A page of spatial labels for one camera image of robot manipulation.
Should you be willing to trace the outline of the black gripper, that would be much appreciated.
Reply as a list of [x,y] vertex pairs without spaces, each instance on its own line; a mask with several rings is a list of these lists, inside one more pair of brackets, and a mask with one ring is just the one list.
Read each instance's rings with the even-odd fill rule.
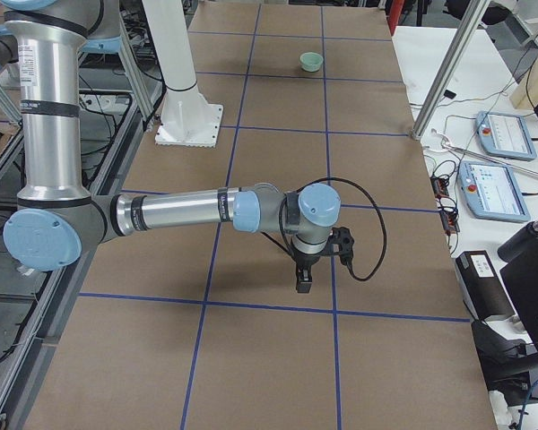
[[318,262],[325,244],[292,244],[292,259],[296,267],[296,291],[309,293],[312,287],[311,268]]

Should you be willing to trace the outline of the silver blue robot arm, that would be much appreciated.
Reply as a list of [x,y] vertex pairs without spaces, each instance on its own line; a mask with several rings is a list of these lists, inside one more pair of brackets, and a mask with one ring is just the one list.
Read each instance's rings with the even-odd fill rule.
[[55,271],[115,237],[136,231],[229,222],[236,230],[278,232],[296,264],[296,289],[310,290],[311,268],[340,247],[341,201],[323,182],[283,193],[270,184],[153,196],[94,196],[82,182],[80,50],[119,43],[116,1],[8,1],[21,81],[26,183],[4,226],[10,255]]

